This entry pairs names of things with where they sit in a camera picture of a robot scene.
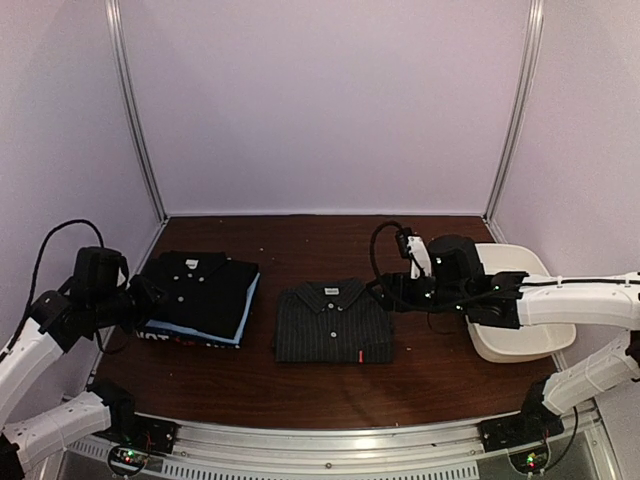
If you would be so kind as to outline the dark pinstriped long sleeve shirt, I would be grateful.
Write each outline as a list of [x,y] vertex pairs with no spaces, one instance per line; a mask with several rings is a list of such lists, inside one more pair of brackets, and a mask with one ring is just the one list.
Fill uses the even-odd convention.
[[390,364],[394,327],[357,278],[303,282],[278,297],[278,363]]

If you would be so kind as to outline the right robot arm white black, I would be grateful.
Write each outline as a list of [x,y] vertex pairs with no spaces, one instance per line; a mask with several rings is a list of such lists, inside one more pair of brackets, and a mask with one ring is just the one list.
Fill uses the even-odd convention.
[[469,237],[445,235],[424,243],[402,228],[396,234],[408,273],[380,271],[376,246],[369,246],[375,275],[366,286],[387,311],[461,313],[473,324],[508,330],[541,325],[604,325],[622,332],[574,366],[531,385],[512,430],[535,440],[552,420],[579,403],[639,379],[639,275],[561,277],[526,270],[488,273],[490,249]]

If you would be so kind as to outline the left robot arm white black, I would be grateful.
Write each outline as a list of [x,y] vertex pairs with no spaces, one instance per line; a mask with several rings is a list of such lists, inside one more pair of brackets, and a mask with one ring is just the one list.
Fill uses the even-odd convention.
[[1,351],[2,478],[22,479],[45,458],[97,432],[111,433],[121,444],[143,436],[133,396],[109,380],[94,382],[28,420],[10,424],[7,419],[35,381],[80,339],[93,340],[109,327],[132,333],[164,298],[149,279],[129,274],[120,252],[99,246],[78,251],[71,277],[28,307],[16,338]]

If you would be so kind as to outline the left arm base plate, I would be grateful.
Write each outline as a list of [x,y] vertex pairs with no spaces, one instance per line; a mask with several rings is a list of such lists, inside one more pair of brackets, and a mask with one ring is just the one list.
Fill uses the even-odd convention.
[[110,427],[104,432],[96,433],[96,436],[137,451],[168,455],[173,452],[177,430],[176,422],[136,414],[133,429],[128,433]]

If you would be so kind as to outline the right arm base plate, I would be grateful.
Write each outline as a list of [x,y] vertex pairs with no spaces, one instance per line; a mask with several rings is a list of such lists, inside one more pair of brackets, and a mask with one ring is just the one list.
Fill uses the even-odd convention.
[[481,421],[478,428],[485,452],[543,442],[564,432],[563,422],[557,416],[522,412]]

